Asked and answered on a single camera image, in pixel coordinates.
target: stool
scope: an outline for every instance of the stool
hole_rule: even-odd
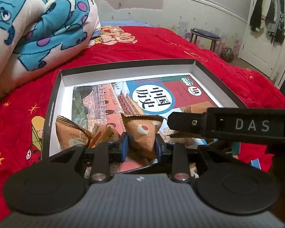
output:
[[[211,46],[210,46],[210,50],[214,51],[215,50],[215,46],[216,46],[216,41],[219,41],[221,39],[220,36],[205,31],[205,30],[201,30],[201,29],[191,29],[191,39],[190,39],[190,43],[192,43],[192,39],[193,39],[193,35],[195,35],[195,39],[194,39],[194,44],[196,44],[196,40],[198,39],[198,36],[205,38],[205,39],[211,39]]]

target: blue circle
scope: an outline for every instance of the blue circle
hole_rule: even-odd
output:
[[[158,87],[161,87],[163,89],[165,89],[168,93],[170,93],[171,97],[172,97],[172,103],[170,105],[170,107],[164,111],[161,111],[161,112],[149,112],[149,111],[146,111],[145,109],[141,108],[146,114],[149,114],[149,115],[161,115],[161,114],[164,114],[164,113],[167,113],[168,111],[174,109],[174,105],[175,105],[175,98],[174,98],[174,95],[173,93],[170,92],[169,89],[167,89],[166,87],[160,85],[160,84],[157,84],[157,83],[152,83],[152,82],[148,82],[148,83],[142,83],[142,84],[139,84],[139,85],[136,85],[135,89],[131,92],[131,99],[133,99],[133,93],[134,91],[141,87],[141,86],[145,86],[145,85],[154,85],[154,86],[158,86]]]

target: red bedspread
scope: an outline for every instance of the red bedspread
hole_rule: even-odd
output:
[[[2,186],[12,173],[37,161],[39,150],[32,145],[32,123],[35,116],[45,117],[53,83],[60,69],[140,59],[197,59],[218,76],[250,108],[285,108],[285,98],[261,74],[231,66],[209,50],[199,49],[172,31],[163,28],[123,27],[137,42],[98,43],[84,50],[69,63],[35,81],[14,90],[0,100],[0,220],[8,213],[2,197]],[[31,157],[26,159],[28,149]],[[249,162],[259,158],[263,170],[271,164],[265,146],[243,143],[239,158]]]

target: patterned ball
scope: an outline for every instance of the patterned ball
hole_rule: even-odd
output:
[[[234,59],[234,52],[231,48],[226,47],[221,52],[221,59],[223,59],[225,62],[232,62]]]

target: floor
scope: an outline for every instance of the floor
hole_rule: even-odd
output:
[[[266,76],[265,74],[263,74],[261,71],[259,71],[258,69],[256,69],[254,66],[252,66],[251,64],[249,64],[248,62],[244,61],[241,58],[236,57],[231,63],[229,63],[230,65],[234,65],[234,66],[238,66],[240,68],[243,69],[251,69],[254,71],[257,71],[259,73],[261,73],[266,79],[270,80],[270,78],[268,76]]]

